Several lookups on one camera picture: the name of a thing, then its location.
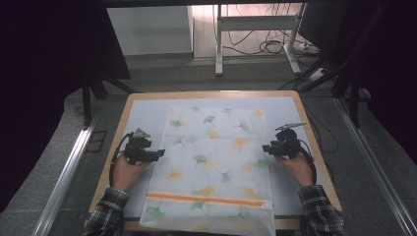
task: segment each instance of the wall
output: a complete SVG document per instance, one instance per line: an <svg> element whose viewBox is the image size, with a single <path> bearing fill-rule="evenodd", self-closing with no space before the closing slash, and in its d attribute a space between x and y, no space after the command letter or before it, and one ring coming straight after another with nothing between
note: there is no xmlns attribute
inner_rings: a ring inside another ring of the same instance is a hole
<svg viewBox="0 0 417 236"><path fill-rule="evenodd" d="M191 52L191 7L107 9L124 55Z"/></svg>

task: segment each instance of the person's arm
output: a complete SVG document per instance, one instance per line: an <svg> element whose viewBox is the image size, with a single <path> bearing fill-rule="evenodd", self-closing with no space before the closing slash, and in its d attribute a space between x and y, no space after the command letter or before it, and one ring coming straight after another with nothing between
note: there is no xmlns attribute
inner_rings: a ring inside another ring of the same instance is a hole
<svg viewBox="0 0 417 236"><path fill-rule="evenodd" d="M131 165L121 154L116 161L113 187L105 190L103 197L89 217L83 235L121 235L124 225L123 209L129 200L127 194L149 163Z"/></svg>
<svg viewBox="0 0 417 236"><path fill-rule="evenodd" d="M321 185L314 185L313 173L306 157L299 152L294 158L276 156L297 181L298 196L304 210L305 233L313 235L346 235L344 216L331 205Z"/></svg>

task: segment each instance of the plaid sleeve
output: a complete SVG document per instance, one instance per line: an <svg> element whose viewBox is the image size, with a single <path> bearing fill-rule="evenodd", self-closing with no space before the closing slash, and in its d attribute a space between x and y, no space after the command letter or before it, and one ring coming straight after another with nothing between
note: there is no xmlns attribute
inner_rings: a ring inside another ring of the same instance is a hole
<svg viewBox="0 0 417 236"><path fill-rule="evenodd" d="M304 210L307 235L346 235L344 216L330 204L323 186L305 187L298 196Z"/></svg>
<svg viewBox="0 0 417 236"><path fill-rule="evenodd" d="M123 191L107 188L89 217L83 235L121 235L123 208L128 200L129 196Z"/></svg>

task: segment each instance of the gray carpet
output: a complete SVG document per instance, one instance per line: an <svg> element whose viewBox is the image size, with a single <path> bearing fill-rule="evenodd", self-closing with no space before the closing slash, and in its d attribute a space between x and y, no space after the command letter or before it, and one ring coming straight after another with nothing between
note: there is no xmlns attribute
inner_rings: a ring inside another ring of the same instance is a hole
<svg viewBox="0 0 417 236"><path fill-rule="evenodd" d="M262 90L277 89L295 78L288 63L282 58L258 61L226 60L223 67L224 75L221 78L214 75L212 61L179 61L174 59L157 64L157 60L154 60L156 64L143 66L140 60L132 58L128 60L128 65L133 80L125 83L146 92ZM89 144L49 235L80 235L83 232L89 204L128 96L119 88L108 84L106 87L110 93L108 98L103 101L93 100L94 105L102 107L94 130L98 133L106 132L104 143L101 149L97 143ZM316 137L320 137L325 161L334 174L334 188L347 218L346 231L348 235L402 235L402 230L380 187L336 110L329 95L330 87L331 82L328 82L301 95L305 106L308 107L310 119L317 127ZM0 235L30 235L37 223L65 164L65 158L68 157L83 125L83 117L80 116L81 93L76 91L68 96L65 104L66 109L60 126L39 164L8 208L0 215ZM416 166L367 110L366 104L361 104L359 114L362 132L378 155L389 180L416 218Z"/></svg>

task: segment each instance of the shirt cuff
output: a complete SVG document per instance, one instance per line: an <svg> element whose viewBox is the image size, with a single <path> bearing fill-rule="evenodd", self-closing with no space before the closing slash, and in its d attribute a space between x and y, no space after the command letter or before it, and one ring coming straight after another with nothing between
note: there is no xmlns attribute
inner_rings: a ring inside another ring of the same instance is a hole
<svg viewBox="0 0 417 236"><path fill-rule="evenodd" d="M114 208L118 211L123 211L123 208L128 201L129 196L125 192L110 187L105 190L104 195L98 204Z"/></svg>
<svg viewBox="0 0 417 236"><path fill-rule="evenodd" d="M322 185L312 185L302 188L298 192L303 210L310 209L317 206L328 206L330 200Z"/></svg>

